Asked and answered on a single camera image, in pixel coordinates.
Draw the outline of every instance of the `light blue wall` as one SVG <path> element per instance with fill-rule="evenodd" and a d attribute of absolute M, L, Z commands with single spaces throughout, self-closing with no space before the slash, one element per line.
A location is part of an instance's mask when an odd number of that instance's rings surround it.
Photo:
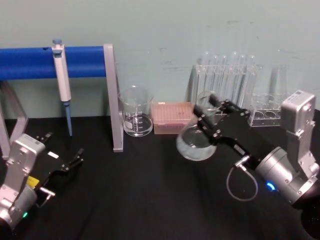
<path fill-rule="evenodd" d="M 318 0 L 2 0 L 0 48 L 44 47 L 52 38 L 113 43 L 120 88 L 146 85 L 156 101 L 184 100 L 205 51 L 238 51 L 288 64 L 290 88 L 318 95 L 319 9 Z M 63 115 L 54 79 L 11 84 L 30 117 Z M 103 115 L 104 89 L 103 79 L 71 79 L 72 115 Z"/>

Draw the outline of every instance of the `metal stand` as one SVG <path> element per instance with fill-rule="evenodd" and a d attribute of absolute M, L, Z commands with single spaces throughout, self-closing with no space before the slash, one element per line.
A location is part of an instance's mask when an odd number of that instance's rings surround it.
<path fill-rule="evenodd" d="M 115 153 L 119 153 L 124 151 L 124 128 L 122 125 L 122 113 L 119 111 L 118 103 L 119 85 L 117 79 L 114 46 L 112 44 L 104 44 L 103 51 L 106 85 L 110 106 L 113 151 Z"/>
<path fill-rule="evenodd" d="M 0 148 L 2 151 L 2 158 L 4 160 L 7 160 L 9 157 L 11 144 L 25 132 L 25 129 L 28 124 L 28 117 L 25 111 L 23 110 L 16 93 L 7 81 L 0 82 L 0 90 L 12 106 L 14 114 L 17 116 L 14 129 L 9 138 L 7 127 L 5 124 L 4 114 L 0 105 Z"/>

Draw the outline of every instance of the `wire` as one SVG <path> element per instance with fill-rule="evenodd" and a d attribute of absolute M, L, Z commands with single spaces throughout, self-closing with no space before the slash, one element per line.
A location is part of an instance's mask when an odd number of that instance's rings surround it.
<path fill-rule="evenodd" d="M 233 197 L 234 199 L 238 200 L 238 201 L 241 201 L 241 202 L 248 202 L 248 201 L 251 201 L 253 199 L 256 198 L 257 194 L 258 194 L 258 183 L 257 183 L 257 180 L 255 179 L 254 176 L 252 176 L 252 174 L 248 171 L 244 171 L 245 174 L 247 174 L 252 180 L 253 180 L 253 183 L 255 185 L 255 193 L 252 197 L 249 197 L 249 198 L 240 198 L 240 197 L 237 197 L 235 196 L 231 190 L 230 190 L 230 186 L 229 186 L 229 180 L 230 180 L 230 176 L 231 176 L 231 173 L 233 172 L 234 170 L 234 167 L 232 167 L 229 171 L 229 174 L 228 176 L 226 177 L 226 189 L 228 191 L 228 193 L 230 194 L 231 197 Z"/>

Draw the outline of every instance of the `pipette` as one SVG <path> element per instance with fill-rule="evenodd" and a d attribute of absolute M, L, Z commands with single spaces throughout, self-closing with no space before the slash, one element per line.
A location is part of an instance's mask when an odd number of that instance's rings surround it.
<path fill-rule="evenodd" d="M 68 124 L 69 135 L 71 137 L 72 136 L 71 115 L 70 115 L 71 92 L 70 92 L 70 85 L 69 85 L 65 45 L 62 44 L 61 39 L 54 39 L 52 40 L 52 42 L 54 44 L 54 46 L 52 47 L 52 52 L 53 52 L 56 78 L 58 80 L 60 99 L 63 102 L 63 105 L 65 107 L 66 121 Z"/>

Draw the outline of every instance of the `blue bar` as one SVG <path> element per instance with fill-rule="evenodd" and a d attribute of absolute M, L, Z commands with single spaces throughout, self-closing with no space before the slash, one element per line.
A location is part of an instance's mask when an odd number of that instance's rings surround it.
<path fill-rule="evenodd" d="M 70 78 L 105 77 L 103 46 L 67 46 Z M 55 79 L 51 47 L 0 49 L 0 81 L 17 79 Z"/>

